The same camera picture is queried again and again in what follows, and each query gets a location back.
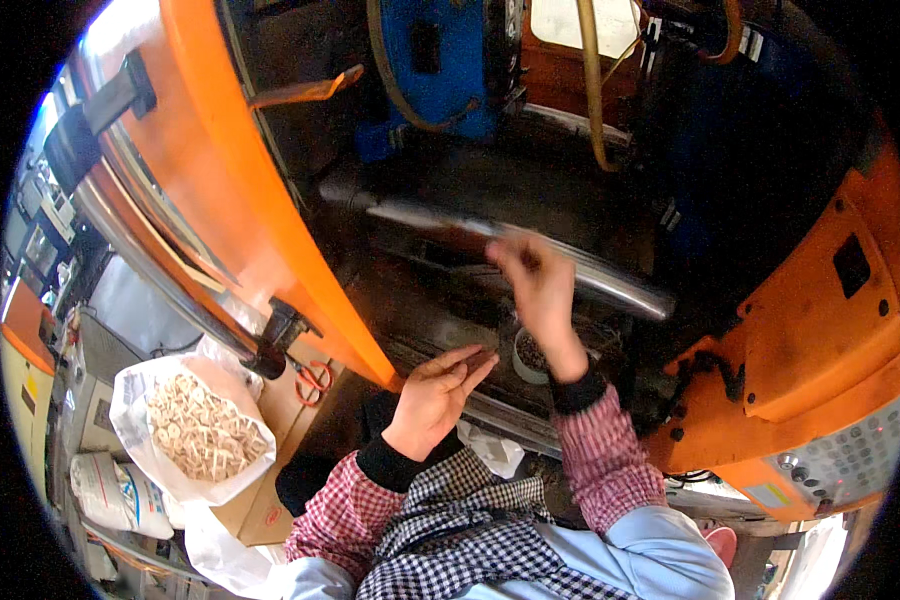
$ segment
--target checkered sleeve cover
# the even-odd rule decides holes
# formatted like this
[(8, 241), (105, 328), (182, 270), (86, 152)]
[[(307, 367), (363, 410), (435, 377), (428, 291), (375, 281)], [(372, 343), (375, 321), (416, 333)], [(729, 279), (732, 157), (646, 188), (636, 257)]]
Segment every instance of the checkered sleeve cover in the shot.
[(373, 549), (405, 497), (374, 483), (357, 464), (357, 452), (348, 454), (307, 502), (306, 513), (293, 522), (284, 544), (287, 560), (326, 559), (344, 568), (353, 581), (363, 580)]
[(602, 536), (636, 508), (666, 506), (666, 495), (663, 476), (648, 464), (630, 415), (620, 409), (616, 388), (606, 385), (602, 396), (593, 393), (592, 385), (578, 386), (576, 392), (583, 388), (593, 396), (572, 398), (579, 410), (570, 414), (558, 406), (553, 424), (563, 446), (563, 470), (570, 489), (586, 524)]

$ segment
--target right hand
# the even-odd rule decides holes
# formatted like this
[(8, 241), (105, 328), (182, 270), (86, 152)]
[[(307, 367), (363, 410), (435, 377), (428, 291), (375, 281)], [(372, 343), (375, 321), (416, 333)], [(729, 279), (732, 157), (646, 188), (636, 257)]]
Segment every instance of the right hand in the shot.
[(513, 286), (516, 312), (547, 358), (553, 378), (579, 381), (589, 367), (587, 350), (570, 322), (576, 265), (540, 235), (518, 233), (486, 246)]

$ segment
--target scissors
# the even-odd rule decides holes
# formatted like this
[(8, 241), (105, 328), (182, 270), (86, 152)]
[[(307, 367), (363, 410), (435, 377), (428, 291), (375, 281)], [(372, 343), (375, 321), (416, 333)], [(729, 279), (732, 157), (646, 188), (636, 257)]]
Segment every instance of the scissors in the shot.
[[(317, 360), (310, 361), (311, 367), (318, 367), (324, 370), (321, 374), (314, 374), (314, 372), (307, 366), (301, 365), (299, 362), (294, 360), (294, 357), (287, 355), (289, 359), (289, 365), (293, 367), (293, 370), (296, 371), (296, 381), (294, 382), (294, 387), (296, 388), (296, 399), (300, 401), (300, 404), (304, 406), (316, 406), (318, 402), (321, 401), (321, 396), (330, 389), (330, 386), (333, 385), (333, 370), (330, 369), (330, 366), (326, 363), (322, 363)], [(326, 383), (321, 383), (321, 379), (326, 375)], [(308, 394), (304, 394), (303, 391), (300, 390), (300, 384), (303, 383), (312, 387), (313, 390), (316, 390), (316, 398), (313, 400), (307, 399)]]

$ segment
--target metal plate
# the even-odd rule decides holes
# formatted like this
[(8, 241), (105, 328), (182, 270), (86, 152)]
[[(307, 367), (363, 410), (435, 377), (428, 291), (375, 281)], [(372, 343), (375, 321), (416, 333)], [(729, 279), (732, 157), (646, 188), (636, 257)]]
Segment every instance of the metal plate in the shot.
[[(803, 482), (787, 479), (811, 503), (831, 498), (839, 508), (886, 489), (900, 458), (900, 396), (852, 425), (789, 452), (809, 474)], [(777, 456), (764, 460), (780, 469)], [(782, 474), (795, 471), (781, 469)]]

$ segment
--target orange machine guard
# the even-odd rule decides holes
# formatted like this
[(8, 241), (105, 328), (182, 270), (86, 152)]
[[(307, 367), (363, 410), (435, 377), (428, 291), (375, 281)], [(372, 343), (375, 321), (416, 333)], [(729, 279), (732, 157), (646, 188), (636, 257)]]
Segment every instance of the orange machine guard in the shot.
[[(869, 267), (850, 297), (833, 260), (848, 244), (859, 245)], [(707, 350), (734, 372), (745, 366), (742, 398), (727, 398), (719, 372), (696, 374), (682, 398), (686, 416), (648, 440), (650, 461), (670, 474), (712, 470), (780, 521), (813, 519), (817, 504), (794, 493), (773, 460), (900, 398), (900, 160), (890, 139), (866, 174), (846, 174), (814, 227), (738, 315), (742, 322), (720, 340), (703, 338), (666, 371), (674, 375), (680, 360)], [(678, 427), (683, 437), (674, 441)], [(773, 498), (748, 489), (784, 498), (768, 506)], [(834, 502), (835, 510), (861, 504)]]
[(217, 279), (264, 316), (271, 296), (293, 306), (323, 333), (305, 334), (308, 344), (398, 390), (400, 378), (314, 243), (254, 125), (214, 2), (161, 0), (159, 12), (144, 17), (96, 56), (110, 78), (139, 47), (156, 108), (120, 122), (168, 200), (234, 278)]

